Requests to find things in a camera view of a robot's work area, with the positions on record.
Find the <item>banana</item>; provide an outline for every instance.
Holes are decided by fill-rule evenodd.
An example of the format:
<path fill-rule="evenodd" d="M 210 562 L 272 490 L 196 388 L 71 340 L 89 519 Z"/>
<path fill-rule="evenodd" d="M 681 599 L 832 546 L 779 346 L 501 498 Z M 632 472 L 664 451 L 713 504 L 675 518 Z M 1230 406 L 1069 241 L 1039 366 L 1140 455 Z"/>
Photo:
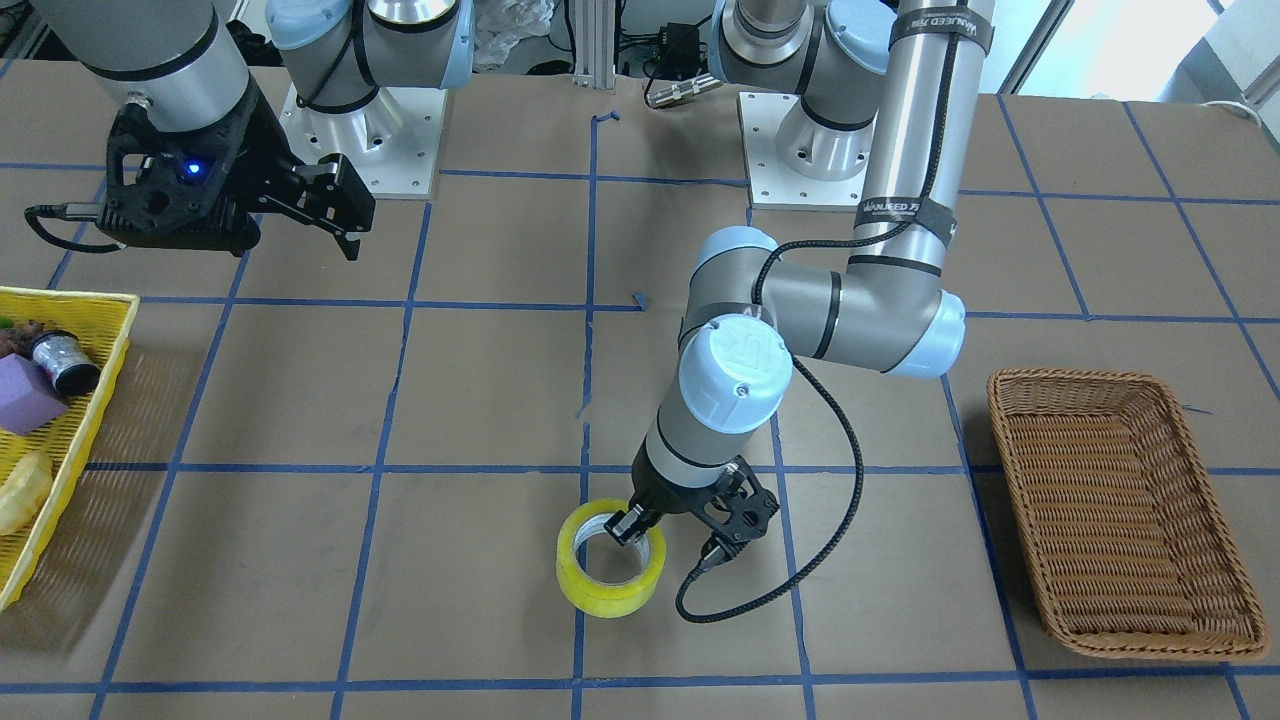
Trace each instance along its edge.
<path fill-rule="evenodd" d="M 47 455 L 28 452 L 0 486 L 0 536 L 24 528 L 40 512 L 54 484 L 54 462 Z"/>

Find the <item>brown wicker basket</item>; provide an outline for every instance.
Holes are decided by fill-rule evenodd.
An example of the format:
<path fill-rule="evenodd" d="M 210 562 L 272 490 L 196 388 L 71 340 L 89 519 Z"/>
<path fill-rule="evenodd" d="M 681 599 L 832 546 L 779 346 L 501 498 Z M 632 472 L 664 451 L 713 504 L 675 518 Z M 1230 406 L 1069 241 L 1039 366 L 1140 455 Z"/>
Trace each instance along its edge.
<path fill-rule="evenodd" d="M 987 400 L 1051 635 L 1096 657 L 1267 653 L 1266 618 L 1165 383 L 1005 369 Z"/>

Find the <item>wicker basket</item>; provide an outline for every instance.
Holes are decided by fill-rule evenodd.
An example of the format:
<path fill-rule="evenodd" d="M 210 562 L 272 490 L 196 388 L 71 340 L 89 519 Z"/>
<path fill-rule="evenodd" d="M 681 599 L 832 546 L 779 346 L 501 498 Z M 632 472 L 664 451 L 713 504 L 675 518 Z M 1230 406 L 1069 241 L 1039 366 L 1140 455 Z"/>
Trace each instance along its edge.
<path fill-rule="evenodd" d="M 115 378 L 124 364 L 129 327 L 138 311 L 134 295 L 61 292 L 0 287 L 0 315 L 15 320 L 35 319 L 69 331 L 102 370 L 92 395 L 68 398 L 68 410 L 26 437 L 0 430 L 0 480 L 18 459 L 40 450 L 54 461 L 54 487 L 49 501 L 31 524 L 0 537 L 0 609 L 22 594 L 36 570 L 36 561 L 49 544 L 58 519 L 70 502 L 76 480 L 88 461 L 90 447 L 102 423 L 102 413 L 115 391 Z"/>
<path fill-rule="evenodd" d="M 987 398 L 1051 635 L 1096 657 L 1267 653 L 1266 618 L 1166 384 L 1005 369 Z"/>

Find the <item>light blue joint cap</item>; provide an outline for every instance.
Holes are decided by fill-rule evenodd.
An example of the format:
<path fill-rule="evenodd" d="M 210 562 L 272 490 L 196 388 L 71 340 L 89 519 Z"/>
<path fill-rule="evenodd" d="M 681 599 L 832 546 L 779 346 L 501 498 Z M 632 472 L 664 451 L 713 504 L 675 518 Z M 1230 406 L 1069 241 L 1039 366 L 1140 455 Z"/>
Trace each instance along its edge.
<path fill-rule="evenodd" d="M 268 0 L 266 27 L 280 50 L 315 42 L 351 12 L 351 0 Z"/>
<path fill-rule="evenodd" d="M 827 27 L 855 63 L 878 74 L 888 72 L 888 38 L 897 15 L 879 0 L 832 0 Z"/>
<path fill-rule="evenodd" d="M 707 69 L 712 77 L 721 82 L 728 82 L 724 77 L 724 63 L 719 58 L 721 18 L 724 17 L 724 0 L 716 0 L 716 9 L 712 10 L 712 36 L 707 38 Z"/>
<path fill-rule="evenodd" d="M 937 378 L 951 369 L 964 345 L 964 302 L 942 291 L 942 302 L 933 315 L 929 328 L 901 363 L 888 372 L 891 375 L 911 378 Z"/>
<path fill-rule="evenodd" d="M 453 49 L 444 64 L 442 90 L 453 90 L 471 82 L 471 64 L 475 59 L 475 6 L 472 0 L 458 0 L 458 24 L 453 32 Z"/>
<path fill-rule="evenodd" d="M 698 268 L 701 268 L 708 260 L 721 252 L 737 250 L 739 247 L 759 247 L 760 250 L 773 252 L 778 249 L 778 243 L 772 237 L 753 227 L 732 225 L 722 228 L 709 234 L 707 241 L 703 242 L 703 250 L 698 254 L 698 261 L 694 263 L 694 272 L 696 273 Z"/>
<path fill-rule="evenodd" d="M 678 377 L 680 395 L 699 423 L 718 433 L 748 433 L 782 404 L 791 352 L 768 323 L 721 315 L 689 341 Z"/>

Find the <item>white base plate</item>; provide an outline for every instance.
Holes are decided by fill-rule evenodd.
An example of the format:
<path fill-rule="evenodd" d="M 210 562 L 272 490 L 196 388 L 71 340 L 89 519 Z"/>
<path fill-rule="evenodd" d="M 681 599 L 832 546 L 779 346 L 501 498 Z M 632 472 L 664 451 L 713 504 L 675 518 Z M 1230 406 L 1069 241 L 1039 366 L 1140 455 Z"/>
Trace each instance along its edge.
<path fill-rule="evenodd" d="M 435 186 L 435 169 L 444 128 L 448 92 L 430 87 L 389 87 L 404 113 L 407 131 L 365 156 L 348 156 L 374 197 L 387 200 L 429 200 Z M 280 126 L 289 147 L 305 163 L 315 163 L 326 151 L 308 140 L 306 123 L 297 106 L 297 90 L 291 85 L 280 113 Z"/>
<path fill-rule="evenodd" d="M 773 92 L 740 92 L 742 147 L 751 182 L 751 208 L 849 211 L 863 196 L 864 172 L 846 181 L 817 181 L 792 170 L 778 155 L 782 118 L 800 97 Z"/>

